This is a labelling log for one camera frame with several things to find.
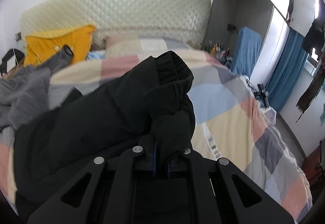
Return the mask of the light blue towel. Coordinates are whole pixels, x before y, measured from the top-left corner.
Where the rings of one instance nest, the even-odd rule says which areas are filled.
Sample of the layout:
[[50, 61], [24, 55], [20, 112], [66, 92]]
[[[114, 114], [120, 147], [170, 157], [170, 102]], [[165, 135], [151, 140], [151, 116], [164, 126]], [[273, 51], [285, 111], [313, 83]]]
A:
[[261, 50], [262, 38], [248, 27], [239, 30], [230, 70], [251, 78]]

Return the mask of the black puffer jacket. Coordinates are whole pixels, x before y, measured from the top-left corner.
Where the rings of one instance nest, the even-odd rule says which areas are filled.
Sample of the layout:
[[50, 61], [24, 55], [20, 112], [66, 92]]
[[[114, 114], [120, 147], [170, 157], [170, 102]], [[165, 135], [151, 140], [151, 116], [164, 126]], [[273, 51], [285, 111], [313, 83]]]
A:
[[64, 103], [15, 134], [15, 206], [29, 216], [92, 159], [111, 159], [152, 135], [164, 153], [183, 151], [195, 129], [193, 73], [172, 51], [148, 57], [88, 95]]

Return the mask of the black tripod stand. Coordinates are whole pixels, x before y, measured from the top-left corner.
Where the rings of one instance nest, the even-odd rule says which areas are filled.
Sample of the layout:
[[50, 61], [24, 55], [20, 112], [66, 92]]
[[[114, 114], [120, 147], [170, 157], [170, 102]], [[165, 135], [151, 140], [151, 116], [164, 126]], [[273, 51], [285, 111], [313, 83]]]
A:
[[257, 84], [258, 90], [254, 92], [255, 98], [263, 102], [265, 108], [269, 108], [268, 92], [263, 84]]

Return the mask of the yellow cushion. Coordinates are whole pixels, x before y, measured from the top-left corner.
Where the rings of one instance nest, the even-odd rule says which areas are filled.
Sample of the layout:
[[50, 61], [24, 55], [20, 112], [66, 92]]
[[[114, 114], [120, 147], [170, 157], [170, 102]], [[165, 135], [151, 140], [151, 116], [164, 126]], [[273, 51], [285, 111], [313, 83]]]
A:
[[58, 53], [64, 45], [68, 45], [74, 57], [72, 63], [86, 59], [93, 41], [95, 26], [92, 24], [76, 28], [49, 30], [38, 32], [25, 37], [26, 57], [24, 66], [38, 66], [54, 54]]

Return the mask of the dark hanging clothes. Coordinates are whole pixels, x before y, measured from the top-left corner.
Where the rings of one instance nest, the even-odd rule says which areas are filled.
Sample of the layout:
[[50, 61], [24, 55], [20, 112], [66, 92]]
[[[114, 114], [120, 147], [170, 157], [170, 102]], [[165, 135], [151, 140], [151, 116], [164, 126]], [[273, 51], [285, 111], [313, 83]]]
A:
[[301, 116], [310, 107], [324, 85], [324, 17], [318, 16], [312, 22], [302, 48], [309, 54], [308, 62], [313, 65], [315, 72], [312, 82], [296, 104]]

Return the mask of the wall socket panel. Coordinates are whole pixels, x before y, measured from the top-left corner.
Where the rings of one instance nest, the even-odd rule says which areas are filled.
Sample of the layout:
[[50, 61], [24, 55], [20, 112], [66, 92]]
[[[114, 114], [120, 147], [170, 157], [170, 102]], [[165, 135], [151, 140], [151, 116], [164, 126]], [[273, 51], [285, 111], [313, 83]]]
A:
[[15, 41], [18, 42], [20, 40], [22, 40], [22, 34], [21, 34], [21, 32], [18, 32], [15, 34]]

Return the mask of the pink beige pillow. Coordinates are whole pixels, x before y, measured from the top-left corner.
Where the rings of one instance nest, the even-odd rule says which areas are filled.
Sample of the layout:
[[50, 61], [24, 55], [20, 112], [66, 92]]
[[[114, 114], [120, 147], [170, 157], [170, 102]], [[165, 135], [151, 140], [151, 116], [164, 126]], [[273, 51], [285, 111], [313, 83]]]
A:
[[105, 40], [105, 59], [134, 55], [141, 52], [166, 52], [188, 49], [183, 42], [171, 38], [138, 37], [136, 35], [108, 35]]

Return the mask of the black bag on nightstand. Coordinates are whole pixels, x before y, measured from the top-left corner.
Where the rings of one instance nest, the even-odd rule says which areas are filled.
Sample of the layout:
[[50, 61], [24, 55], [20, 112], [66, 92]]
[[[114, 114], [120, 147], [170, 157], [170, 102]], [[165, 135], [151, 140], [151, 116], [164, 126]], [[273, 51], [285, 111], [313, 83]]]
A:
[[1, 77], [9, 73], [25, 57], [24, 53], [18, 49], [10, 49], [1, 60]]

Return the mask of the pastel patchwork duvet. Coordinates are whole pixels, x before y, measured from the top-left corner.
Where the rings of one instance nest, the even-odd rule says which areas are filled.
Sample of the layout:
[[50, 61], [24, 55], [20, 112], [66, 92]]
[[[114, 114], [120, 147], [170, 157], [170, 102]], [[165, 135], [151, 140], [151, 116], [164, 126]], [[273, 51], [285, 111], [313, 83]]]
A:
[[[192, 146], [203, 157], [225, 157], [300, 222], [312, 208], [309, 182], [280, 132], [268, 121], [244, 77], [230, 72], [210, 54], [172, 50], [194, 75], [189, 92], [196, 116]], [[50, 81], [50, 108], [68, 93], [83, 94], [122, 76], [147, 57], [163, 52], [141, 52], [108, 59], [85, 60], [54, 74]]]

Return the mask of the blue curtain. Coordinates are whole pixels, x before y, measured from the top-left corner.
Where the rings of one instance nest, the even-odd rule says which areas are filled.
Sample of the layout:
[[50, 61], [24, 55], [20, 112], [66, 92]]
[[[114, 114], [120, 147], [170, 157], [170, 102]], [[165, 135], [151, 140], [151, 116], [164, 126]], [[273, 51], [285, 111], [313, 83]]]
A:
[[269, 105], [279, 113], [288, 101], [307, 60], [304, 37], [290, 29], [276, 68], [267, 83]]

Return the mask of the grey fleece garment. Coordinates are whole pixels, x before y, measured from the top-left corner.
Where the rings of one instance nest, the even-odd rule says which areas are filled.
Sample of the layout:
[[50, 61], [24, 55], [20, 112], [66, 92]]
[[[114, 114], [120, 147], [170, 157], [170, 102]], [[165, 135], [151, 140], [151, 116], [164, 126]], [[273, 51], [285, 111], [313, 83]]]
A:
[[51, 76], [70, 65], [73, 50], [64, 45], [44, 63], [21, 68], [10, 79], [1, 79], [1, 130], [18, 130], [49, 110]]

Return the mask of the grey wardrobe shelf unit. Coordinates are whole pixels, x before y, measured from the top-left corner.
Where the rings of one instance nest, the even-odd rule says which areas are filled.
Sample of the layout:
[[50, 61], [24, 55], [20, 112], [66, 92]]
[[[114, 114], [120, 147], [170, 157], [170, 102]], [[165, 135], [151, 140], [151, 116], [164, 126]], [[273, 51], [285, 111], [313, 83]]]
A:
[[237, 30], [248, 27], [261, 36], [261, 51], [251, 75], [251, 83], [267, 84], [285, 46], [289, 26], [285, 20], [289, 0], [213, 0], [203, 44], [221, 43], [235, 51]]

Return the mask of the cream quilted headboard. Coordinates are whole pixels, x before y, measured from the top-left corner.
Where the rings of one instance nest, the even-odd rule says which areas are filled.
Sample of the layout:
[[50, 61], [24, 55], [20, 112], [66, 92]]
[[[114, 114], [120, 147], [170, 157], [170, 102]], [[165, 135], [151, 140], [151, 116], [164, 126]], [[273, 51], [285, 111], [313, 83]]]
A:
[[211, 0], [46, 0], [24, 11], [25, 38], [49, 30], [95, 26], [93, 42], [105, 36], [168, 37], [195, 47], [202, 44]]

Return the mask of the small items on bedside shelf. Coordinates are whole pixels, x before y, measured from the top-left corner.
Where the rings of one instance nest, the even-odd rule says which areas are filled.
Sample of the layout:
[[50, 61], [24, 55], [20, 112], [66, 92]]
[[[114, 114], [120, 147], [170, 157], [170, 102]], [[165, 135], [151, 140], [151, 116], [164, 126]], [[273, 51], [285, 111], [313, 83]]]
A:
[[221, 64], [226, 65], [227, 67], [229, 67], [232, 63], [230, 50], [224, 48], [223, 44], [220, 42], [216, 44], [210, 42], [207, 45], [203, 45], [201, 49], [211, 54]]

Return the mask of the wooden nightstand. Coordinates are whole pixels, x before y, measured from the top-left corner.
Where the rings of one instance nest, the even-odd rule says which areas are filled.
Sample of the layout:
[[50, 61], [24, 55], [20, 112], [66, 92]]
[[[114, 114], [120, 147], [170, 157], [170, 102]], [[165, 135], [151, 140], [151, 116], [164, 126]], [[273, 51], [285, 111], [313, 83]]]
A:
[[18, 61], [16, 58], [12, 57], [7, 61], [6, 71], [7, 73], [3, 74], [2, 78], [9, 79], [13, 76], [19, 69], [21, 69], [24, 65], [24, 58]]

